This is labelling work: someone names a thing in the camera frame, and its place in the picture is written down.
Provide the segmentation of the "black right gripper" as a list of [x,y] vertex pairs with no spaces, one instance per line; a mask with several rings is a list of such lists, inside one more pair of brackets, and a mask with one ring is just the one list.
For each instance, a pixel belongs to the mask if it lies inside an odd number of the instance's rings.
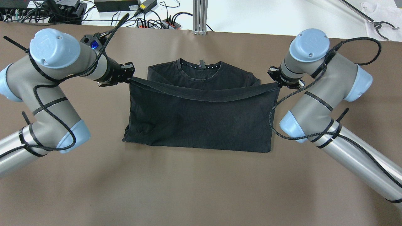
[[291,78],[285,75],[281,65],[279,67],[270,66],[268,75],[278,83],[279,87],[286,86],[289,89],[300,90],[305,87],[305,82],[301,78]]

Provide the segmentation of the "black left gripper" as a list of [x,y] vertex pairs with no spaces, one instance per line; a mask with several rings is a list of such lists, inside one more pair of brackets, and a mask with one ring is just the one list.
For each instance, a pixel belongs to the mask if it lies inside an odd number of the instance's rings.
[[97,83],[99,87],[130,83],[134,73],[135,67],[132,62],[121,64],[111,58],[107,58],[105,74],[97,80]]

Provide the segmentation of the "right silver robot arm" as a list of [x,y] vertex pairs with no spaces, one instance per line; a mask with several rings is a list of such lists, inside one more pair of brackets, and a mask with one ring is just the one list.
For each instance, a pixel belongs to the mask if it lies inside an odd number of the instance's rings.
[[355,101],[373,82],[362,63],[338,53],[347,42],[330,48],[326,33],[318,29],[303,30],[295,37],[280,66],[271,66],[268,75],[279,87],[303,95],[280,121],[286,135],[273,124],[270,127],[284,139],[309,140],[401,209],[401,167],[342,126],[340,118],[330,116],[341,101]]

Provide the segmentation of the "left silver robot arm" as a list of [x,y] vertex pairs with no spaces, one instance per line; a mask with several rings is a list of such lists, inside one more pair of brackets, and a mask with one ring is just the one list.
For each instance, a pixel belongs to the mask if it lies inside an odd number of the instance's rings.
[[133,76],[132,62],[117,63],[103,54],[106,42],[91,42],[43,29],[31,40],[27,56],[1,71],[1,94],[25,103],[36,119],[1,140],[1,178],[53,150],[68,153],[90,139],[60,83],[82,76],[102,87],[128,83]]

